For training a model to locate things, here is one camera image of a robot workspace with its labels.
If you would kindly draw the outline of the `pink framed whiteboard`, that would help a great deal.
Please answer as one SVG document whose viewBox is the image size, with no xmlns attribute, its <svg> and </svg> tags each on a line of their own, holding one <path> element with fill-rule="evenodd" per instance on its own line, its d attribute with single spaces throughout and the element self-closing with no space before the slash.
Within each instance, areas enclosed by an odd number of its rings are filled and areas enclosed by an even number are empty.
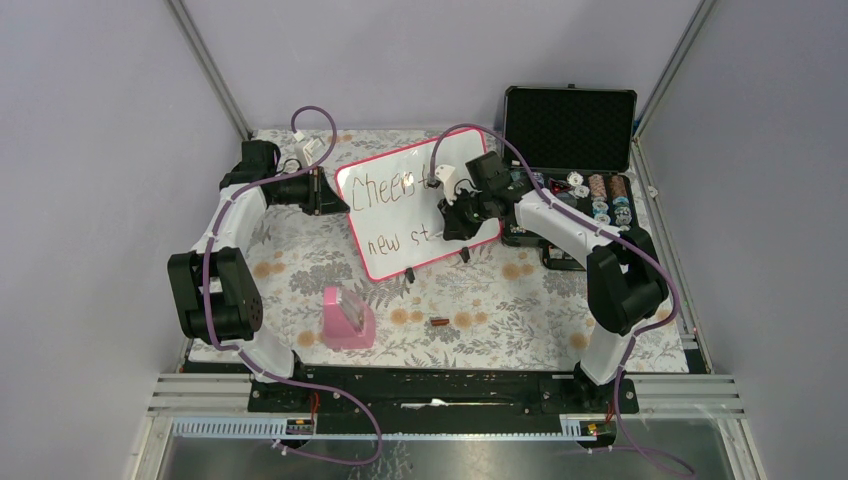
<svg viewBox="0 0 848 480">
<path fill-rule="evenodd" d="M 426 186 L 435 139 L 381 153 L 339 168 L 339 196 L 349 205 L 349 223 L 367 277 L 382 281 L 498 239 L 498 220 L 485 221 L 470 240 L 429 237 L 442 231 L 437 204 L 443 191 Z"/>
</svg>

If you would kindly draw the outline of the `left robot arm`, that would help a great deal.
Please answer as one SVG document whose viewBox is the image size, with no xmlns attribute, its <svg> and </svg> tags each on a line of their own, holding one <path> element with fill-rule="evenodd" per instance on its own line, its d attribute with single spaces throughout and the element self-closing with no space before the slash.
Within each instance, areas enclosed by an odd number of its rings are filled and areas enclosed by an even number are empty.
<svg viewBox="0 0 848 480">
<path fill-rule="evenodd" d="M 330 187 L 320 162 L 294 162 L 296 170 L 287 173 L 276 144 L 243 142 L 240 161 L 219 183 L 219 202 L 206 231 L 190 251 L 167 262 L 183 334 L 236 355 L 257 380 L 274 383 L 272 398 L 288 411 L 307 404 L 311 387 L 295 374 L 295 351 L 263 325 L 263 302 L 245 252 L 273 205 L 293 205 L 310 216 L 350 210 Z"/>
</svg>

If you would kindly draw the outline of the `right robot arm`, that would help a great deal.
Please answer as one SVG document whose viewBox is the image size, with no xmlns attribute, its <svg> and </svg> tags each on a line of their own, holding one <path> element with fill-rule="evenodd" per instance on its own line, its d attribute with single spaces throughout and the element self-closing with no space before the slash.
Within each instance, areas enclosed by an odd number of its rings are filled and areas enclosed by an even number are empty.
<svg viewBox="0 0 848 480">
<path fill-rule="evenodd" d="M 433 164 L 431 186 L 444 197 L 438 210 L 446 241 L 469 240 L 484 222 L 508 217 L 577 260 L 587 274 L 587 302 L 596 325 L 576 371 L 575 402 L 597 412 L 613 398 L 610 383 L 626 362 L 635 329 L 668 298 L 650 235 L 604 224 L 556 199 L 530 175 L 513 178 L 495 152 L 465 165 L 472 188 L 462 190 L 457 168 Z"/>
</svg>

